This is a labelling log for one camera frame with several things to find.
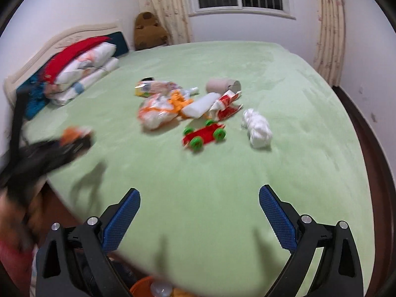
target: toy car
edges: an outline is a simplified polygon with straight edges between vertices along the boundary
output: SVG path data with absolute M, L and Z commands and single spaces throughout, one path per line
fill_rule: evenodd
M 225 138 L 225 125 L 215 123 L 212 120 L 206 121 L 204 128 L 194 131 L 187 127 L 184 130 L 185 137 L 182 143 L 185 147 L 190 147 L 193 151 L 199 151 L 204 144 L 212 141 L 222 141 Z

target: floral curtain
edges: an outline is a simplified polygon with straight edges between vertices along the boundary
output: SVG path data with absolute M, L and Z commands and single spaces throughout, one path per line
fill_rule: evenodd
M 345 19 L 342 0 L 319 0 L 321 23 L 314 68 L 330 86 L 339 86 L 345 52 Z
M 139 0 L 140 12 L 152 12 L 169 32 L 169 44 L 191 42 L 189 15 L 185 0 Z

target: wooden floor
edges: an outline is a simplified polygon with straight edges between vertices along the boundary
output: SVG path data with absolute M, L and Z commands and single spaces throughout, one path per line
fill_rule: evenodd
M 355 127 L 356 134 L 359 138 L 364 160 L 366 163 L 367 174 L 369 178 L 371 199 L 373 202 L 373 213 L 375 223 L 375 264 L 373 276 L 371 278 L 369 290 L 366 297 L 374 297 L 378 288 L 384 283 L 391 270 L 394 268 L 394 241 L 393 241 L 393 211 L 389 202 L 389 177 L 385 175 L 384 159 L 378 148 L 373 145 L 373 135 L 367 130 L 368 126 L 364 125 L 362 117 L 356 108 L 351 108 L 351 103 L 346 99 L 346 95 L 341 90 L 335 90 L 341 102 L 346 108 L 350 119 Z M 51 224 L 54 222 L 61 223 L 64 227 L 75 226 L 78 221 L 68 212 L 68 210 L 59 201 L 52 189 L 46 185 L 43 190 L 45 224 L 41 233 L 41 241 L 44 240 Z

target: blue gripper pad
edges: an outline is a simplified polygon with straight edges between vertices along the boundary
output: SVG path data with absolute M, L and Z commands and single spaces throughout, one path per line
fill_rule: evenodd
M 282 248 L 289 250 L 290 253 L 296 251 L 296 230 L 294 229 L 292 222 L 290 222 L 289 218 L 286 216 L 285 212 L 266 186 L 263 186 L 260 189 L 259 203 Z
M 102 249 L 105 253 L 118 249 L 126 230 L 140 208 L 140 193 L 132 191 L 103 231 Z

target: green bedsheet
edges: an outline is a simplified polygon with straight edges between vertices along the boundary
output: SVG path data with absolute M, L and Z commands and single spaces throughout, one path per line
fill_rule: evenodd
M 271 149 L 250 147 L 242 112 L 225 122 L 227 137 L 199 154 L 181 145 L 190 121 L 143 133 L 134 86 L 144 77 L 198 86 L 238 79 L 240 103 L 264 115 Z M 79 218 L 100 215 L 129 188 L 141 208 L 119 253 L 135 266 L 202 296 L 263 296 L 289 252 L 258 203 L 262 185 L 317 222 L 349 223 L 367 290 L 374 263 L 371 197 L 362 152 L 342 104 L 300 57 L 258 42 L 191 43 L 132 52 L 121 68 L 62 108 L 48 106 L 28 123 L 30 141 L 70 125 L 96 131 L 92 150 L 49 176 Z M 300 290 L 305 294 L 319 254 Z

